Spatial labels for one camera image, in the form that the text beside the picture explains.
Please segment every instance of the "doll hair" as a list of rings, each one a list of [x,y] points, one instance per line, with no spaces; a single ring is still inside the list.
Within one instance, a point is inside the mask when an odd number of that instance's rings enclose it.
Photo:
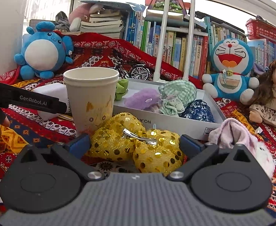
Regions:
[[[276,69],[276,60],[274,60],[269,69],[258,77],[260,85],[255,89],[253,97],[249,104],[265,105],[273,99],[272,75]]]

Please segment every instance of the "white belly patch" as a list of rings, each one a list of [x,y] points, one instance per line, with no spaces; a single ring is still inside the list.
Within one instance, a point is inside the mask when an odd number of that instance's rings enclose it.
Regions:
[[[56,46],[45,39],[31,42],[25,51],[26,62],[35,70],[51,70],[57,63],[58,50]]]
[[[236,93],[242,87],[242,77],[240,75],[227,76],[226,80],[220,73],[217,79],[218,88],[225,93]]]

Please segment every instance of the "white tube frame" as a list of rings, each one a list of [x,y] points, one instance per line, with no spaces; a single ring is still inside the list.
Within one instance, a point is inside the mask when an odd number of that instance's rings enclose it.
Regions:
[[[159,39],[159,46],[158,46],[158,55],[157,55],[156,67],[155,67],[155,72],[154,72],[154,77],[153,77],[154,82],[159,81],[160,75],[161,75],[160,72],[161,72],[161,64],[162,64],[162,57],[163,57],[169,2],[170,2],[170,0],[164,1],[164,10],[163,10],[161,32],[160,32],[160,39]],[[196,0],[191,0],[191,2],[190,2],[190,20],[189,20],[189,28],[188,28],[186,59],[185,59],[184,70],[183,70],[184,71],[183,80],[188,80],[188,77],[189,77],[189,69],[190,69],[191,53],[192,53],[192,42],[193,42],[193,30],[194,30],[194,23],[195,23],[195,4],[196,4]]]

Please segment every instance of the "white box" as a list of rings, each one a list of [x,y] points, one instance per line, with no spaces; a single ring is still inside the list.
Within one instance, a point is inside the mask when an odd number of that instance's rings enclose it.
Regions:
[[[204,90],[198,89],[196,99],[205,101],[211,109],[212,115],[216,123],[197,121],[182,117],[158,114],[154,112],[136,110],[124,107],[124,99],[132,96],[144,88],[158,89],[158,86],[164,85],[162,82],[142,81],[129,78],[128,93],[121,100],[115,100],[113,114],[128,112],[136,116],[145,126],[146,129],[153,128],[156,124],[157,129],[169,130],[179,134],[187,134],[197,140],[208,140],[209,133],[220,127],[221,123],[226,119],[216,102]]]

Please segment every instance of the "green book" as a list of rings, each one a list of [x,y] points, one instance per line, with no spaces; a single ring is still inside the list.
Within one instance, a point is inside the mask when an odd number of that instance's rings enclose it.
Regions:
[[[144,25],[143,25],[143,33],[142,33],[142,43],[141,43],[141,48],[140,50],[144,52],[145,50],[145,34],[147,32],[147,27],[148,27],[148,21],[144,21]]]
[[[173,42],[173,53],[171,55],[171,65],[174,65],[174,55],[175,55],[175,44],[176,44],[176,37],[177,37],[177,33],[174,33],[174,42]]]

